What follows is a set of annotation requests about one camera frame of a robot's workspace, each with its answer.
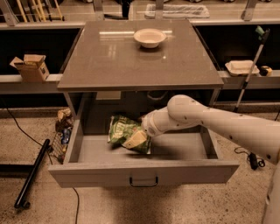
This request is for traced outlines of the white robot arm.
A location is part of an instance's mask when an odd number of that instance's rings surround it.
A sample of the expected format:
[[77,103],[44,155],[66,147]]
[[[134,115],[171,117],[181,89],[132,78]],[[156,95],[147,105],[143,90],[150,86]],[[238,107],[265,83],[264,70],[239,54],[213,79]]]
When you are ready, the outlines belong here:
[[262,224],[280,224],[280,122],[206,107],[178,94],[167,106],[142,119],[142,128],[124,143],[128,149],[171,130],[201,125],[276,165],[267,193]]

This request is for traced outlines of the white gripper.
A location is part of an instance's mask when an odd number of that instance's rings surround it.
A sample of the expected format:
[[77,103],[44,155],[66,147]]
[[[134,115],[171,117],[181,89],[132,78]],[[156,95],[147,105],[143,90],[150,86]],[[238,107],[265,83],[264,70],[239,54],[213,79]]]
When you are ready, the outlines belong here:
[[137,147],[146,141],[147,135],[149,137],[156,137],[162,135],[163,132],[156,126],[156,117],[159,115],[157,110],[151,111],[150,113],[142,117],[141,127],[143,130],[135,131],[131,137],[129,137],[123,146],[127,149]]

